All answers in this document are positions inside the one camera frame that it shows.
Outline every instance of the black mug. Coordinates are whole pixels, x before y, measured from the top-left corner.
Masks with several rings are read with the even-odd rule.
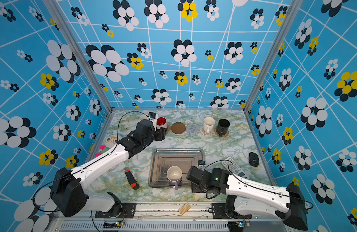
[[[228,120],[220,119],[218,121],[216,132],[220,137],[222,137],[227,133],[227,131],[229,130],[229,127],[230,127],[230,122]]]

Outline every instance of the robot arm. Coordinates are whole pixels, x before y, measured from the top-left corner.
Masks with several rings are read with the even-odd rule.
[[[121,202],[113,193],[91,193],[86,188],[107,170],[144,150],[154,140],[164,140],[167,129],[157,129],[156,114],[149,113],[149,116],[152,117],[150,120],[141,120],[136,130],[110,150],[71,170],[62,168],[56,172],[50,197],[65,217],[90,210],[108,212],[111,216],[120,213]]]
[[[304,197],[298,186],[271,186],[252,180],[235,177],[227,170],[214,168],[212,173],[192,166],[187,179],[199,186],[208,195],[220,193],[229,195],[225,204],[227,216],[241,218],[256,214],[282,219],[285,225],[299,230],[307,230],[307,210]]]

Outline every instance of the remote control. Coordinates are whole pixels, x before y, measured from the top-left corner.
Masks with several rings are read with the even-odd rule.
[[[243,169],[241,169],[241,167],[239,167],[239,165],[235,162],[235,160],[232,157],[227,157],[224,161],[221,161],[221,164],[227,169],[227,167],[229,167],[230,171],[235,174],[238,175],[242,178],[248,179],[248,177],[246,176],[246,174],[244,173]]]

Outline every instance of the brown round coaster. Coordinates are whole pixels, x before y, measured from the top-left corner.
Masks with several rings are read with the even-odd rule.
[[[200,132],[202,133],[202,135],[204,136],[210,136],[213,134],[213,130],[211,130],[209,133],[207,133],[206,131],[204,131],[203,127],[200,128]]]
[[[219,135],[218,135],[216,129],[214,129],[214,133],[219,137]],[[222,138],[223,138],[223,137],[227,137],[228,135],[229,135],[229,131],[227,131],[227,133],[224,134],[224,135],[222,136]]]
[[[186,126],[183,123],[172,124],[171,130],[174,134],[182,134],[186,130]]]

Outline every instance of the coaster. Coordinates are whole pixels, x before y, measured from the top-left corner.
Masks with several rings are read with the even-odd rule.
[[[201,132],[202,135],[204,135],[204,136],[210,136],[210,135],[213,134],[213,130],[210,131],[209,133],[207,133],[207,132],[204,131],[203,127],[200,128],[200,132]]]
[[[171,130],[174,134],[182,134],[186,130],[186,126],[183,123],[172,124]]]
[[[186,126],[186,132],[192,136],[197,135],[200,131],[200,128],[197,124],[189,124]]]
[[[215,133],[218,137],[220,137],[220,136],[218,135],[218,133],[217,133],[216,130],[214,130],[214,133]],[[229,131],[227,131],[226,134],[224,134],[221,138],[227,137],[228,135],[229,135]]]

